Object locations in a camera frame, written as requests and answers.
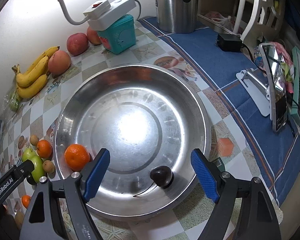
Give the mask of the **blue cloth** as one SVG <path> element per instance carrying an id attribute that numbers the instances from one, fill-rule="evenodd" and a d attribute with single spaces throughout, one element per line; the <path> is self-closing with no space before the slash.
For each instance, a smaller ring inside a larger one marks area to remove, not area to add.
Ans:
<path id="1" fill-rule="evenodd" d="M 268 189 L 282 205 L 300 172 L 300 133 L 292 117 L 278 132 L 264 117 L 236 74 L 255 65 L 243 53 L 222 51 L 217 32 L 198 22 L 190 34 L 159 29 L 154 17 L 138 21 L 160 40 L 175 49 L 212 89 L 244 135 Z"/>

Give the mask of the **green jujube fruit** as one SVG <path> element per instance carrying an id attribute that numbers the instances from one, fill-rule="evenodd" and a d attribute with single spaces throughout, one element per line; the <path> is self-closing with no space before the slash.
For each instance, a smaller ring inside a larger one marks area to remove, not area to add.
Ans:
<path id="1" fill-rule="evenodd" d="M 25 162 L 28 159 L 33 158 L 35 155 L 36 155 L 35 150 L 33 150 L 30 147 L 25 148 L 25 151 L 23 152 L 22 157 L 21 157 L 22 162 Z"/>
<path id="2" fill-rule="evenodd" d="M 39 179 L 46 175 L 45 171 L 43 170 L 43 160 L 40 156 L 35 155 L 30 159 L 30 161 L 32 161 L 34 165 L 34 170 L 31 172 L 32 177 L 36 183 L 39 183 Z"/>

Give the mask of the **bag of green limes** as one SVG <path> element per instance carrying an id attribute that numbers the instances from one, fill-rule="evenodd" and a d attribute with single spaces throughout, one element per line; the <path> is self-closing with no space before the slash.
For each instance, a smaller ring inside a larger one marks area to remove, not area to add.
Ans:
<path id="1" fill-rule="evenodd" d="M 7 94 L 4 96 L 3 110 L 9 109 L 16 113 L 21 105 L 22 98 L 17 93 L 16 85 L 12 85 Z"/>

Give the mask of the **orange tangerine with stem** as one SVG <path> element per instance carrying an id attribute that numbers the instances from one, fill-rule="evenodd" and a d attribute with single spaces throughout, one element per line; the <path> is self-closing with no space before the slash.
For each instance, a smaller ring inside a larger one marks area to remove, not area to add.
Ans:
<path id="1" fill-rule="evenodd" d="M 43 159 L 49 159 L 52 154 L 52 146 L 47 140 L 40 140 L 37 143 L 37 154 Z"/>

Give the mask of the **checkered fruit tablecloth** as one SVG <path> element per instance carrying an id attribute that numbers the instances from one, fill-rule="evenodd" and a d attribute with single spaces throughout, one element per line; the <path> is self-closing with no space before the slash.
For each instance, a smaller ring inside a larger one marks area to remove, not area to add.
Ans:
<path id="1" fill-rule="evenodd" d="M 259 145 L 206 71 L 148 20 L 91 46 L 3 124 L 15 239 L 280 239 Z"/>

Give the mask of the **smaller orange tangerine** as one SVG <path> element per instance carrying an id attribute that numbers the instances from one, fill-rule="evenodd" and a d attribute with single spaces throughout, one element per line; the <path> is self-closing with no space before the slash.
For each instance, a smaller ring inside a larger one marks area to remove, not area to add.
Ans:
<path id="1" fill-rule="evenodd" d="M 23 195 L 21 198 L 22 205 L 27 209 L 31 201 L 31 196 Z"/>

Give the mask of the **teal plastic box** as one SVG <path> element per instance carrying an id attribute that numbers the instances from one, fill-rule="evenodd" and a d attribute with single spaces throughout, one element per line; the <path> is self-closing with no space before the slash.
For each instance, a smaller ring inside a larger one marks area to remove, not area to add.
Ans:
<path id="1" fill-rule="evenodd" d="M 136 44 L 134 17 L 126 14 L 97 34 L 104 48 L 117 55 Z"/>

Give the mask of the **red apple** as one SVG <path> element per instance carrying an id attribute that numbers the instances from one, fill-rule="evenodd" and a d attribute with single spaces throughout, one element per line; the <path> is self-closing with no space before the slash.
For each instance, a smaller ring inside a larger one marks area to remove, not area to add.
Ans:
<path id="1" fill-rule="evenodd" d="M 75 33 L 68 37 L 66 47 L 71 55 L 78 56 L 88 49 L 89 41 L 84 33 Z"/>
<path id="2" fill-rule="evenodd" d="M 89 40 L 89 42 L 93 45 L 101 45 L 102 42 L 97 34 L 97 31 L 94 31 L 93 29 L 91 29 L 90 27 L 87 28 L 87 38 Z"/>
<path id="3" fill-rule="evenodd" d="M 48 70 L 53 75 L 63 74 L 71 64 L 69 54 L 63 50 L 56 51 L 48 62 Z"/>

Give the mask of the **brown longan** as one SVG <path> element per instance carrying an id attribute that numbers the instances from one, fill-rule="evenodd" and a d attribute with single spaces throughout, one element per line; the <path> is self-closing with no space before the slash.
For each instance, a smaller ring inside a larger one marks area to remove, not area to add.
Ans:
<path id="1" fill-rule="evenodd" d="M 33 134 L 33 135 L 30 136 L 30 143 L 31 143 L 32 146 L 36 147 L 38 142 L 39 142 L 39 139 L 36 135 Z"/>
<path id="2" fill-rule="evenodd" d="M 55 165 L 52 161 L 50 160 L 45 160 L 43 162 L 43 170 L 47 173 L 47 174 L 52 174 L 55 171 Z"/>

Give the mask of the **smartphone on stand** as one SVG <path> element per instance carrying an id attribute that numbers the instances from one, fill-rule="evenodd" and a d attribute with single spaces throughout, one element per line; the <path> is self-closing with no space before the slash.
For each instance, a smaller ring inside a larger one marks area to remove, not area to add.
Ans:
<path id="1" fill-rule="evenodd" d="M 278 132 L 287 121 L 286 79 L 282 69 L 283 56 L 272 43 L 258 45 L 268 78 L 270 119 L 274 132 Z"/>

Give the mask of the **white phone stand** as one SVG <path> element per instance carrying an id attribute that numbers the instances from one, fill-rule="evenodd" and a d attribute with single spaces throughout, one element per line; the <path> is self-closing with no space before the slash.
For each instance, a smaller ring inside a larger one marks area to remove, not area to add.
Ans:
<path id="1" fill-rule="evenodd" d="M 266 82 L 262 81 L 262 75 L 258 70 L 244 69 L 236 74 L 238 81 L 252 98 L 261 115 L 270 115 L 270 95 Z"/>

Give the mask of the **white power strip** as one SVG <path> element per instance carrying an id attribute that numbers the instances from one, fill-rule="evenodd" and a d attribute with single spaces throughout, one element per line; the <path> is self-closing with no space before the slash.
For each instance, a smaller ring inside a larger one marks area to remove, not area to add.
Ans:
<path id="1" fill-rule="evenodd" d="M 134 0 L 99 0 L 83 12 L 91 29 L 104 31 L 136 7 Z"/>

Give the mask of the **larger orange tangerine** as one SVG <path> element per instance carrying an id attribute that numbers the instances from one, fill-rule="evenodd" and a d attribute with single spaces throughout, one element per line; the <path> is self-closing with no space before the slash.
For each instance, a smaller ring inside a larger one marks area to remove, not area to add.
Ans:
<path id="1" fill-rule="evenodd" d="M 81 171 L 90 161 L 90 154 L 80 144 L 71 144 L 64 152 L 64 160 L 73 171 Z"/>

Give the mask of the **large steel basin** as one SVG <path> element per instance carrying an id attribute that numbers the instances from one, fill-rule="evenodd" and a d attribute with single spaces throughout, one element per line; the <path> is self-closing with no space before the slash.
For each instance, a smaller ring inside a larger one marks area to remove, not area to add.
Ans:
<path id="1" fill-rule="evenodd" d="M 96 156 L 110 153 L 110 164 L 96 196 L 93 213 L 113 220 L 143 220 L 180 204 L 197 180 L 191 152 L 211 149 L 211 125 L 198 94 L 173 72 L 150 64 L 127 64 L 86 79 L 61 111 L 53 137 L 59 176 L 72 170 L 64 160 L 71 144 Z M 152 169 L 165 165 L 174 174 L 162 189 L 152 183 Z"/>

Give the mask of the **dark plum with stem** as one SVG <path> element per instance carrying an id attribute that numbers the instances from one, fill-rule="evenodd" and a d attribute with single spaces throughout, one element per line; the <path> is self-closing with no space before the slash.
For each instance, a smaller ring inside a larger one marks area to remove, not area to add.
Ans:
<path id="1" fill-rule="evenodd" d="M 135 194 L 133 197 L 137 197 L 146 191 L 148 191 L 154 184 L 162 189 L 168 188 L 173 180 L 174 180 L 174 174 L 170 167 L 161 165 L 151 170 L 149 174 L 151 180 L 153 180 L 153 183 L 144 191 Z"/>

